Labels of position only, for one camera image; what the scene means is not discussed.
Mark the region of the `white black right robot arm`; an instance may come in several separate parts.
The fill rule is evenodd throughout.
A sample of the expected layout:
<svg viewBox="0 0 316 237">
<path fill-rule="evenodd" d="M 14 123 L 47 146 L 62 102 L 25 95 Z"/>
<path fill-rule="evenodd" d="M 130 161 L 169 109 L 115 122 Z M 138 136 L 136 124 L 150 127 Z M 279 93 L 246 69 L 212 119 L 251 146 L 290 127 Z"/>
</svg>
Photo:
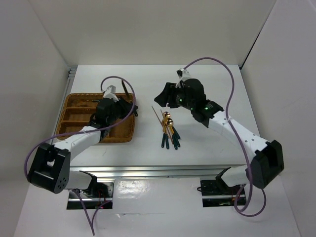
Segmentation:
<svg viewBox="0 0 316 237">
<path fill-rule="evenodd" d="M 256 136 L 227 115 L 220 105 L 207 99 L 198 79 L 188 79 L 179 86 L 168 82 L 154 101 L 161 107 L 188 109 L 196 121 L 246 152 L 250 165 L 228 167 L 216 176 L 215 187 L 218 192 L 225 194 L 232 187 L 248 183 L 264 189 L 283 171 L 281 144 Z"/>
</svg>

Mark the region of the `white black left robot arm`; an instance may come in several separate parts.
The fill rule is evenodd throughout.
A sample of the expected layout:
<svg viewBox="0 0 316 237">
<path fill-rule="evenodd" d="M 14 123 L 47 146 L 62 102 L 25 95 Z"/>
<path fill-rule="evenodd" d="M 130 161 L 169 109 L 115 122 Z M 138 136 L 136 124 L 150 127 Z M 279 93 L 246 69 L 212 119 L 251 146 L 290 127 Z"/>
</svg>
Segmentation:
<svg viewBox="0 0 316 237">
<path fill-rule="evenodd" d="M 122 98 L 101 99 L 81 131 L 68 133 L 65 140 L 55 144 L 42 142 L 35 147 L 36 154 L 26 174 L 28 182 L 54 194 L 79 189 L 86 197 L 96 195 L 96 176 L 84 171 L 71 171 L 71 161 L 102 141 L 113 127 L 127 120 L 137 109 L 134 102 Z"/>
</svg>

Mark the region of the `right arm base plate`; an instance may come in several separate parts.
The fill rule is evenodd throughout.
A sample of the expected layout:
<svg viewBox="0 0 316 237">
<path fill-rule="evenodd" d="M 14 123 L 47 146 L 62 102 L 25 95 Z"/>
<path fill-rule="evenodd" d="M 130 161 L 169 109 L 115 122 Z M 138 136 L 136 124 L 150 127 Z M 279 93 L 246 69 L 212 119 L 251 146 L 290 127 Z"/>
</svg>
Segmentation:
<svg viewBox="0 0 316 237">
<path fill-rule="evenodd" d="M 228 190 L 221 191 L 217 187 L 215 180 L 201 180 L 200 186 L 197 187 L 197 191 L 202 195 L 203 207 L 234 206 L 235 200 L 237 200 L 237 205 L 245 205 L 246 195 L 244 190 L 236 197 L 239 189 L 240 185 L 237 185 Z"/>
</svg>

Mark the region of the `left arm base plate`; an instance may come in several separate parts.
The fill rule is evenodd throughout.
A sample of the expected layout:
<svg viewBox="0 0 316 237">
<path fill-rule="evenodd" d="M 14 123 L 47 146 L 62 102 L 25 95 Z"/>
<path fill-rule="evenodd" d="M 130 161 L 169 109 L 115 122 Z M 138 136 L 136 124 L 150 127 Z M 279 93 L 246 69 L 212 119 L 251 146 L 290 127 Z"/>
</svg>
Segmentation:
<svg viewBox="0 0 316 237">
<path fill-rule="evenodd" d="M 92 190 L 69 191 L 67 210 L 83 210 L 82 200 L 87 210 L 112 209 L 113 208 L 114 183 L 97 183 Z"/>
</svg>

